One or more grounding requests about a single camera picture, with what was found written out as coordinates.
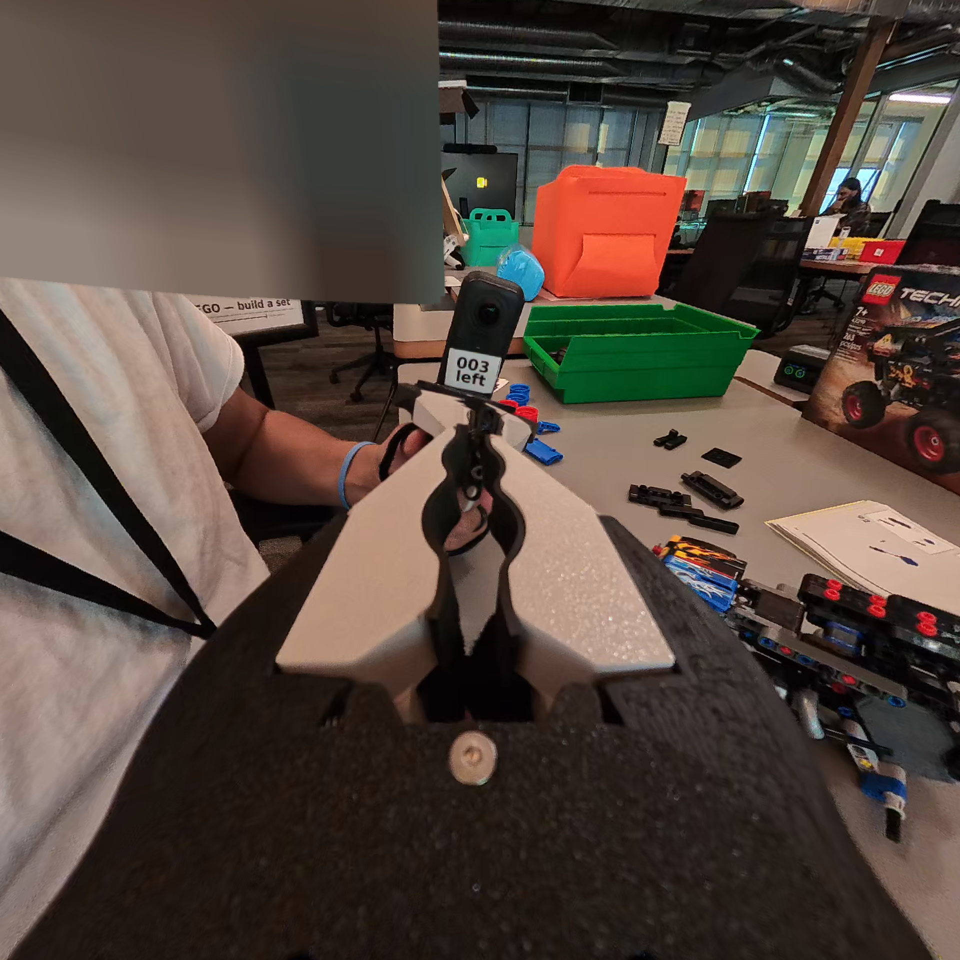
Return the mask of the wooden pillar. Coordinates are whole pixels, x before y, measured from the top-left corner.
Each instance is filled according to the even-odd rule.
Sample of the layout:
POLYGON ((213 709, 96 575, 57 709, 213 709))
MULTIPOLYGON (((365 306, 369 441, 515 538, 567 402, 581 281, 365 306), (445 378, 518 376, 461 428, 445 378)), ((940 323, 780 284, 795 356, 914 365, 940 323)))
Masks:
POLYGON ((799 217, 816 217, 822 210, 834 171, 842 160, 871 80, 901 21, 901 18, 880 17, 870 20, 866 36, 846 74, 841 99, 798 207, 799 217))

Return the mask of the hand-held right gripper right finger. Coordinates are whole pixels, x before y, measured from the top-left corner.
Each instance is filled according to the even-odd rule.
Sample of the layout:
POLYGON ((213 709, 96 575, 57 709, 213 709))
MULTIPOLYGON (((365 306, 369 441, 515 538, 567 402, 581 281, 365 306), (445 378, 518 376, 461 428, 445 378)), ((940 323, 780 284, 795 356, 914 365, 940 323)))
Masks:
POLYGON ((677 658, 600 515, 498 436, 491 531, 468 552, 468 714, 529 721, 570 685, 677 658))

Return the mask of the white sign on stand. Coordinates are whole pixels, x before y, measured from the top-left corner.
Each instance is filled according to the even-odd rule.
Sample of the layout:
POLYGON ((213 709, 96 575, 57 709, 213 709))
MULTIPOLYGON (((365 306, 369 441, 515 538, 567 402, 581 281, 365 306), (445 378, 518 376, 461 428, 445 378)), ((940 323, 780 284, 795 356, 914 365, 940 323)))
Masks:
POLYGON ((317 304, 286 297, 190 295, 188 300, 240 346, 253 396, 273 409, 275 402, 260 349, 314 339, 319 335, 317 304))

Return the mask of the person's left hand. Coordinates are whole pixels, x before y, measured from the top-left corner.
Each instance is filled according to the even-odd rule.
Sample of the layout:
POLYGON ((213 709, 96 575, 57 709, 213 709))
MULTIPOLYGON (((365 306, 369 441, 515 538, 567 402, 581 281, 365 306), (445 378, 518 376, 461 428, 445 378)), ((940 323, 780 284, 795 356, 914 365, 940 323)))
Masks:
POLYGON ((366 492, 372 492, 400 471, 432 441, 426 431, 408 421, 397 426, 383 442, 366 447, 366 492))

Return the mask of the green plastic bin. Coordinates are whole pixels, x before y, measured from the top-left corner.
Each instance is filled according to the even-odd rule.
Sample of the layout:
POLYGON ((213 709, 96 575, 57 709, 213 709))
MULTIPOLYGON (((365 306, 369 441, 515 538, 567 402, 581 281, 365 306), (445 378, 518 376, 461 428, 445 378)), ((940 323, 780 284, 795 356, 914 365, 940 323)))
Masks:
POLYGON ((523 350, 564 404, 722 397, 760 330, 687 304, 535 305, 523 350))

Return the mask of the teal tote bag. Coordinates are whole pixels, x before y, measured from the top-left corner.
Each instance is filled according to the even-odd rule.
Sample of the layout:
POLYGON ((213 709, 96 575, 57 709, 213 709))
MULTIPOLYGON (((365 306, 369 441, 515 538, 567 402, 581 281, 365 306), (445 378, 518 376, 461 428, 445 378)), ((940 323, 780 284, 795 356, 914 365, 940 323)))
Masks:
POLYGON ((520 226, 507 209, 474 208, 463 225, 461 256, 469 268, 495 267, 502 251, 520 242, 520 226))

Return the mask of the light blue pouch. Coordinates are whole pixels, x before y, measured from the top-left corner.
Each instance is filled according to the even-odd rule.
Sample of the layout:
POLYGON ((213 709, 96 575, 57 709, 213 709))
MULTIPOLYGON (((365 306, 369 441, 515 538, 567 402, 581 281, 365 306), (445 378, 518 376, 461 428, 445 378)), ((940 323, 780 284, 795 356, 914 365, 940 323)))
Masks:
POLYGON ((546 272, 532 251, 520 243, 505 246, 495 264, 496 276, 518 286, 527 303, 533 302, 542 292, 546 272))

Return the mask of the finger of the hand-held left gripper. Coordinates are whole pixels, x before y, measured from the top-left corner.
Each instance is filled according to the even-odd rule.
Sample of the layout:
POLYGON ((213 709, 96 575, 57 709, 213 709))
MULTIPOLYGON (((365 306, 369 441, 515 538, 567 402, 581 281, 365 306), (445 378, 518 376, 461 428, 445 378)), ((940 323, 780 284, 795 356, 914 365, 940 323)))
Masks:
POLYGON ((426 435, 437 438, 449 429, 468 426, 474 397, 449 390, 414 390, 412 423, 426 435))
POLYGON ((512 450, 523 452, 536 438, 538 422, 519 416, 514 408, 484 402, 481 409, 480 432, 500 438, 512 450))

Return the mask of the person's white shirt torso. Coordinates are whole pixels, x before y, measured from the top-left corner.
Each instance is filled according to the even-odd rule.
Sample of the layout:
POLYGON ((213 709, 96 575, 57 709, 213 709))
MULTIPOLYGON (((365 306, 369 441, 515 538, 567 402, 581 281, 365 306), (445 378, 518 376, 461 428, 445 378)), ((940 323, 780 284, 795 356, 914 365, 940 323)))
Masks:
MULTIPOLYGON (((206 613, 267 577, 203 438, 238 345, 183 294, 3 278, 30 345, 206 613)), ((2 374, 2 531, 176 618, 189 610, 2 374)), ((1 935, 14 950, 99 830, 198 639, 2 575, 1 935)))

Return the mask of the black digital timer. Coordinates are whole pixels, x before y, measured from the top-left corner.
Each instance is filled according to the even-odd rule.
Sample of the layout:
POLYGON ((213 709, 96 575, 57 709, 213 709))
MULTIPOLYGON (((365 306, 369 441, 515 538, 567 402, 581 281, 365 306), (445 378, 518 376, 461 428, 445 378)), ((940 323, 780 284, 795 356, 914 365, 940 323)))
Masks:
POLYGON ((827 365, 831 352, 821 346, 796 344, 786 350, 774 373, 773 383, 809 396, 827 365))

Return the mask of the blue black lego truck model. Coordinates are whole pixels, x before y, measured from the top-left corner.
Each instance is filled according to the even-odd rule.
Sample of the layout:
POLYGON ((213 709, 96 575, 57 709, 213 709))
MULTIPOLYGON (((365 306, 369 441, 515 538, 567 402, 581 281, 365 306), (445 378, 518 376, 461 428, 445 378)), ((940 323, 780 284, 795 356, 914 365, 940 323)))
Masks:
POLYGON ((796 590, 749 579, 716 545, 675 535, 654 556, 737 635, 808 737, 846 748, 861 792, 902 841, 908 801, 897 748, 878 741, 867 709, 931 714, 950 738, 935 769, 958 781, 958 615, 899 594, 806 574, 796 590))

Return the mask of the dark wall monitor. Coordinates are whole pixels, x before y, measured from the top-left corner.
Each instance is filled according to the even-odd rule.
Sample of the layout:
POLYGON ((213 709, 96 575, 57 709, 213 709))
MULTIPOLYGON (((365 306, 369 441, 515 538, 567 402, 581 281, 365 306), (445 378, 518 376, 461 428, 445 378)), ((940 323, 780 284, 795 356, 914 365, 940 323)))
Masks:
POLYGON ((440 168, 447 194, 459 214, 505 210, 517 220, 519 156, 516 153, 442 150, 440 168))

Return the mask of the lego set box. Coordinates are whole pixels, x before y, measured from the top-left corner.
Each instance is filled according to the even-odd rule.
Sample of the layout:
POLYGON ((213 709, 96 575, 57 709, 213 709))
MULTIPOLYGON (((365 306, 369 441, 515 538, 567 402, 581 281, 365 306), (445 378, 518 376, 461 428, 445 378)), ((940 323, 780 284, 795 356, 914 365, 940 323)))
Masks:
POLYGON ((958 495, 958 268, 873 269, 801 416, 958 495))

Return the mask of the person's left forearm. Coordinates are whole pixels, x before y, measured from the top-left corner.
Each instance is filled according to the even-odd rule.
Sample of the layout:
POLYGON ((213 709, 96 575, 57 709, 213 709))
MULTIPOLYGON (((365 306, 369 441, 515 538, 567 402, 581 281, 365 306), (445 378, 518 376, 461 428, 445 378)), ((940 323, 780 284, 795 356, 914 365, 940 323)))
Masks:
POLYGON ((249 498, 335 506, 347 440, 234 390, 202 438, 223 481, 249 498))

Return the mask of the lego instruction booklet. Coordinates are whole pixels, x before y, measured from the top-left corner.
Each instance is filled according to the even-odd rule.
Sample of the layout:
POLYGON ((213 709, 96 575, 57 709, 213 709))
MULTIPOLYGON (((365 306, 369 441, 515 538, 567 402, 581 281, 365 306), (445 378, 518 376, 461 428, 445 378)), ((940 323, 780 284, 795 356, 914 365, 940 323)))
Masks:
POLYGON ((887 505, 861 500, 765 524, 849 586, 959 613, 959 547, 887 505))

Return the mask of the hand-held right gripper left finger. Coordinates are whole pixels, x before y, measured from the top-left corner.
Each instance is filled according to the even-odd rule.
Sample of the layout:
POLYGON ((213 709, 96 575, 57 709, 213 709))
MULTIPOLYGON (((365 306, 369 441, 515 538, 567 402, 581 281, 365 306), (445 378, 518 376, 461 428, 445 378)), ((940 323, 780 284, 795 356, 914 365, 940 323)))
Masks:
POLYGON ((447 540, 462 520, 470 432, 446 428, 354 506, 276 666, 383 687, 394 699, 466 660, 447 540))

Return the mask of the blue wristband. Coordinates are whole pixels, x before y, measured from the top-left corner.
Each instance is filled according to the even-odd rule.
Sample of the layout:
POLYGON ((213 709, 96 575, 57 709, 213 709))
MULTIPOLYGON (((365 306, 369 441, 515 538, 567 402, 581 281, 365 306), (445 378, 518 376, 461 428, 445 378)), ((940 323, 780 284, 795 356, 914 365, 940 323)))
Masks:
POLYGON ((342 509, 345 511, 351 510, 354 505, 349 490, 352 483, 350 482, 350 473, 354 466, 354 461, 362 450, 375 448, 376 446, 377 445, 371 440, 358 441, 354 443, 343 456, 337 475, 337 497, 342 509))

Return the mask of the orange plastic bin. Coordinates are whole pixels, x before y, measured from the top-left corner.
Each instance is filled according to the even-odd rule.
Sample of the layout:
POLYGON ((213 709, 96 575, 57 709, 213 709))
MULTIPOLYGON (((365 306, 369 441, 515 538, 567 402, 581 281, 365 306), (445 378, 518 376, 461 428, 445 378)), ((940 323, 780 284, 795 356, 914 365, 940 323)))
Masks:
POLYGON ((570 165, 536 192, 532 253, 559 299, 656 293, 687 180, 635 167, 570 165))

